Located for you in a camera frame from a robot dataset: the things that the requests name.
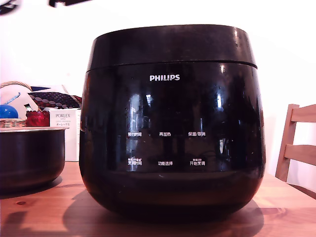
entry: wooden table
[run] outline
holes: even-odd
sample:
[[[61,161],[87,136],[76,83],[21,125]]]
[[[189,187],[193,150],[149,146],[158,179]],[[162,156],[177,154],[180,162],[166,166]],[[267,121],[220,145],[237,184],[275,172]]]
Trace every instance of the wooden table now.
[[[86,191],[77,162],[67,162],[52,185],[1,200],[2,237],[316,237],[316,200],[269,174],[246,207],[201,224],[141,223],[110,213]]]

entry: cooking pot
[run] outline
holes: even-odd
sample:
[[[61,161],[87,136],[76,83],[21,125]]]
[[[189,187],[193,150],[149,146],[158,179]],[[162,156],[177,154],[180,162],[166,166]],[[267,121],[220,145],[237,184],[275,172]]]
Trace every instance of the cooking pot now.
[[[0,129],[0,193],[33,189],[56,179],[65,165],[64,127]]]
[[[221,25],[126,29],[93,44],[83,89],[80,171],[121,214],[225,216],[265,170],[249,38]]]

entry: wooden chair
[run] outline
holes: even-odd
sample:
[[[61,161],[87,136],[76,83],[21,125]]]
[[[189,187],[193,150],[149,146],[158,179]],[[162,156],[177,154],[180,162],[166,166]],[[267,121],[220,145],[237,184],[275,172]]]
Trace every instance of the wooden chair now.
[[[276,167],[276,178],[286,182],[290,160],[316,165],[316,146],[293,145],[296,122],[316,122],[316,105],[299,108],[299,105],[288,105],[283,131],[280,154]],[[316,199],[316,193],[297,185],[291,185]]]

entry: blue ball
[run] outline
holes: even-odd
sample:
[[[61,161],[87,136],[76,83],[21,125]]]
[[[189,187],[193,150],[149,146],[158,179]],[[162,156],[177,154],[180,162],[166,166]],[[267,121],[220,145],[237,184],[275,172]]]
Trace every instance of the blue ball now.
[[[0,119],[17,119],[19,118],[16,109],[10,105],[0,105]]]

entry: white box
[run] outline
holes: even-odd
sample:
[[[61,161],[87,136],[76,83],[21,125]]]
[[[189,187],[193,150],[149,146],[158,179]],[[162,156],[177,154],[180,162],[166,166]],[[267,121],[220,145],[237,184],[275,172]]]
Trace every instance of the white box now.
[[[50,109],[51,127],[69,127],[65,130],[65,161],[79,161],[81,109]]]

